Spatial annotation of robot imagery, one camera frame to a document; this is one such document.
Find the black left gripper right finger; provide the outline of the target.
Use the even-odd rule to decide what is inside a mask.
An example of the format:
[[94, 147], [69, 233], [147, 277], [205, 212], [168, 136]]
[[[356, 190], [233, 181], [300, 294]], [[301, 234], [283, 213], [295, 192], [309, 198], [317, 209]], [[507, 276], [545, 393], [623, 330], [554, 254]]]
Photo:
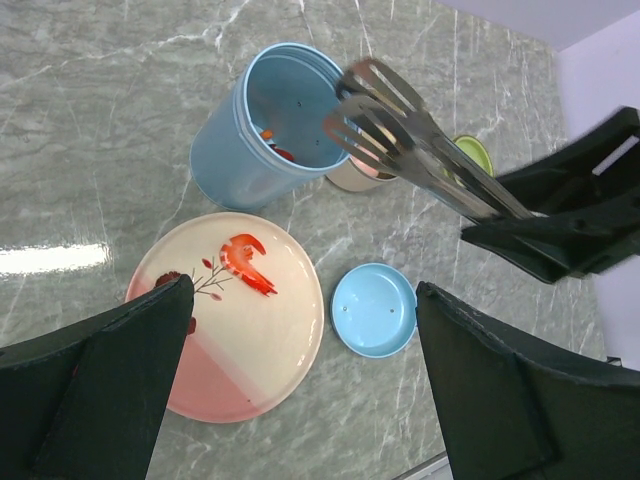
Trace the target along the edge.
[[456, 479], [636, 479], [639, 374], [422, 282], [416, 317]]

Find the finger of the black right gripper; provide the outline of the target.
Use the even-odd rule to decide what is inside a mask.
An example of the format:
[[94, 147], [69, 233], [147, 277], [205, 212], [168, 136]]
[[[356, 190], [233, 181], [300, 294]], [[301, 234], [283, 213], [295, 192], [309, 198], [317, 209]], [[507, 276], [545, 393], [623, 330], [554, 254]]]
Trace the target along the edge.
[[639, 253], [639, 194], [547, 217], [492, 220], [463, 229], [461, 239], [546, 284], [600, 274]]
[[577, 140], [497, 180], [527, 209], [547, 215], [628, 193], [639, 186], [639, 110], [622, 107]]

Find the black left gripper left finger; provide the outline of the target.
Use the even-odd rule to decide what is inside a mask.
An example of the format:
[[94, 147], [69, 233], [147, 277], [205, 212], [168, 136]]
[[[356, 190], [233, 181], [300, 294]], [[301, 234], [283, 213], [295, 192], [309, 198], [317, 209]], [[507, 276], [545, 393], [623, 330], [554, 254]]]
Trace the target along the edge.
[[4, 479], [145, 478], [188, 334], [181, 274], [1, 350]]

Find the green round lid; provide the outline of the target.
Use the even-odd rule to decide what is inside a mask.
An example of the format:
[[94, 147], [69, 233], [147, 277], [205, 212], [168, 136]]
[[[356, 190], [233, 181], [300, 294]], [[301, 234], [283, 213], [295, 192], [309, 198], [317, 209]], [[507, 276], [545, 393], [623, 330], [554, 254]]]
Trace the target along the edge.
[[487, 174], [491, 177], [494, 176], [494, 167], [489, 153], [477, 138], [470, 135], [460, 135], [453, 139], [453, 143]]

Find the steel food tongs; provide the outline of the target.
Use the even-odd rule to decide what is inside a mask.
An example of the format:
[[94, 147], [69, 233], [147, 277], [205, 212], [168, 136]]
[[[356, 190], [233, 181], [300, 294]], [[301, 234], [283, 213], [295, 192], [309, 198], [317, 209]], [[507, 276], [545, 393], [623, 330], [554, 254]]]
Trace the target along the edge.
[[462, 152], [426, 109], [420, 94], [382, 61], [352, 63], [337, 81], [339, 104], [323, 120], [347, 153], [362, 147], [380, 171], [430, 192], [459, 215], [481, 223], [533, 216], [513, 194]]

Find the beige steel bowl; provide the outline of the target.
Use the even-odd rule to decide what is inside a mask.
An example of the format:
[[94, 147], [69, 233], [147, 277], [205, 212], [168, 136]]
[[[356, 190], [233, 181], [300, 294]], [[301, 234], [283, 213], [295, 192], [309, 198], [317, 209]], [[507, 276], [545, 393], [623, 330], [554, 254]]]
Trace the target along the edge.
[[354, 165], [350, 156], [340, 166], [330, 171], [326, 178], [338, 188], [353, 193], [368, 191], [397, 179], [396, 176], [381, 171], [378, 177], [369, 177]]

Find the red toy sausage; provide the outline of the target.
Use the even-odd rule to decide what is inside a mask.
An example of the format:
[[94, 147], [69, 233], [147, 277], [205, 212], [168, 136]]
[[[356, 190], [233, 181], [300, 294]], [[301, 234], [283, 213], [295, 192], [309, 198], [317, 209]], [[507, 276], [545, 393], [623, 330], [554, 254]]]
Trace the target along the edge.
[[294, 156], [293, 156], [290, 152], [288, 152], [288, 151], [286, 151], [286, 150], [283, 150], [283, 149], [281, 149], [281, 148], [277, 147], [275, 144], [271, 144], [271, 145], [270, 145], [270, 147], [271, 147], [271, 148], [272, 148], [272, 149], [273, 149], [277, 154], [279, 154], [282, 158], [284, 158], [284, 159], [286, 159], [286, 160], [288, 160], [288, 161], [290, 161], [290, 162], [294, 162]]

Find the pink toy egg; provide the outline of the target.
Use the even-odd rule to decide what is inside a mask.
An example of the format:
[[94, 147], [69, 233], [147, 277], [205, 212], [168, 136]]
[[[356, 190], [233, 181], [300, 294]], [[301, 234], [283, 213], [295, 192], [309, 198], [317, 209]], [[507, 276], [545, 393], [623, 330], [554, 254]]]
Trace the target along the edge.
[[354, 165], [369, 177], [378, 177], [380, 175], [381, 163], [377, 157], [375, 157], [368, 150], [358, 147], [362, 154], [350, 155], [351, 161]]

